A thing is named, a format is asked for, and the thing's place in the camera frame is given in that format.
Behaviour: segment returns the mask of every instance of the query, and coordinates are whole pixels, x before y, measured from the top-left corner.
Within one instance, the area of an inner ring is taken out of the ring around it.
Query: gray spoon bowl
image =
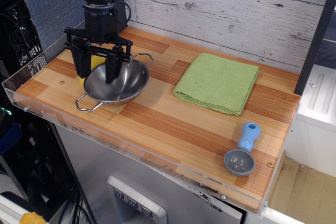
[[[255,167],[253,157],[243,150],[231,150],[224,156],[224,164],[232,174],[243,177],[249,175]]]

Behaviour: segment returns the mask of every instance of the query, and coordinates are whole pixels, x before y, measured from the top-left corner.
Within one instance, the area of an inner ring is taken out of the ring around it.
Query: green light
[[[3,108],[3,107],[0,107],[0,110],[3,110],[3,111],[5,111],[5,112],[7,112],[8,115],[11,115],[11,114],[12,114],[11,111],[9,111],[9,110],[7,110],[7,109],[5,109],[5,108]]]

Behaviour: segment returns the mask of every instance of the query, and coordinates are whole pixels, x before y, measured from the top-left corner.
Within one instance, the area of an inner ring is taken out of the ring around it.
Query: green towel
[[[173,90],[178,98],[226,114],[240,115],[259,67],[202,53]]]

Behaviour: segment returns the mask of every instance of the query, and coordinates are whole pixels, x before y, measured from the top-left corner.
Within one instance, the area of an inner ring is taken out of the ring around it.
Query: blue handle
[[[255,139],[260,134],[260,127],[255,123],[245,123],[242,129],[243,135],[238,142],[238,148],[250,152]]]

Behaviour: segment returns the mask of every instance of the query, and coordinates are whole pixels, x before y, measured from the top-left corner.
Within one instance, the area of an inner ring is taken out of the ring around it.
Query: wooden tabletop
[[[300,100],[293,93],[298,75],[132,27],[120,35],[133,41],[132,54],[147,52],[154,58],[149,65],[150,81],[134,101],[103,105],[92,112],[78,111],[75,100],[84,90],[69,50],[17,93],[30,102],[42,104],[39,109],[53,122],[55,116],[60,124],[66,122],[73,130],[104,139],[108,146],[111,143],[145,157],[142,160],[181,174],[184,180],[190,179],[215,196],[225,195],[229,202],[240,207],[258,209],[260,206],[255,205],[254,199],[266,198]],[[241,115],[202,108],[172,93],[193,59],[202,52],[260,67]],[[147,63],[149,58],[140,56],[139,61]],[[87,96],[80,103],[87,108],[97,104]],[[247,122],[257,123],[261,128],[250,152],[256,167],[249,176],[236,177],[225,168],[223,157],[237,148],[242,126]]]

